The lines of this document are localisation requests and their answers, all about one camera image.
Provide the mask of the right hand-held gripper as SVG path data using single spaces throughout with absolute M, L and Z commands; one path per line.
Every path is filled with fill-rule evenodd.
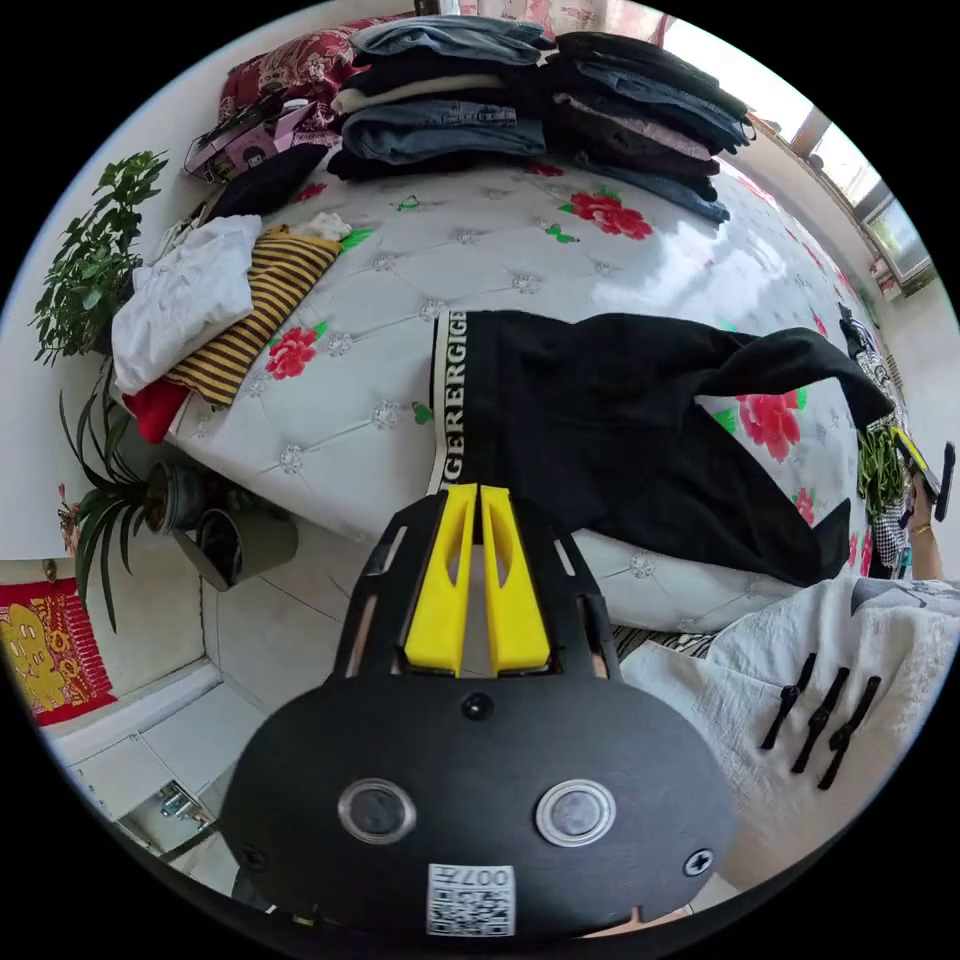
M 893 427 L 892 436 L 911 479 L 921 482 L 929 503 L 935 506 L 940 494 L 938 477 L 932 472 L 926 459 L 905 430 L 901 427 Z

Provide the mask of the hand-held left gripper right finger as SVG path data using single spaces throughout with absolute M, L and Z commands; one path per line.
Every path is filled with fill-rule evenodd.
M 543 671 L 550 643 L 510 494 L 488 485 L 479 494 L 491 667 L 496 675 Z

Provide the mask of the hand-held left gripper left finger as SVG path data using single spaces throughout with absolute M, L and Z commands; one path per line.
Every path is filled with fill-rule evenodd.
M 416 670 L 460 675 L 477 495 L 475 484 L 452 485 L 438 495 L 439 518 L 404 644 Z

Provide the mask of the person's right hand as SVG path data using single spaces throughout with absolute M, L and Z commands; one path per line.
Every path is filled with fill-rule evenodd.
M 903 517 L 905 535 L 913 542 L 918 540 L 924 547 L 934 543 L 932 527 L 936 497 L 932 496 L 922 474 L 914 474 L 911 479 L 911 494 L 907 511 Z

